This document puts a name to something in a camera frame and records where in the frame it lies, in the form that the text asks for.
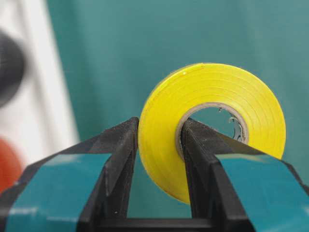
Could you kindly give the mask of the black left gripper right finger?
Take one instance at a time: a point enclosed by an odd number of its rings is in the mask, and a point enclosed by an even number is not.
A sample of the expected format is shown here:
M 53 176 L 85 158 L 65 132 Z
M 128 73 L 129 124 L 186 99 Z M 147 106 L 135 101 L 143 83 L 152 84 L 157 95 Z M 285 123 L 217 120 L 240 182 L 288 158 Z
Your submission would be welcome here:
M 221 232 L 306 232 L 309 188 L 294 167 L 188 119 L 181 143 L 192 216 Z

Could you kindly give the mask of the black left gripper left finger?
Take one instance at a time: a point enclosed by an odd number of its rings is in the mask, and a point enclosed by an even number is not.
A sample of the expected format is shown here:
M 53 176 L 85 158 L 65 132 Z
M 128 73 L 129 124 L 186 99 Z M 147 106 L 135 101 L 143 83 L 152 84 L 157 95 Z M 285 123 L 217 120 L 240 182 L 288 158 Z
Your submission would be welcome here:
M 0 196 L 3 232 L 93 232 L 126 218 L 137 117 L 29 165 Z

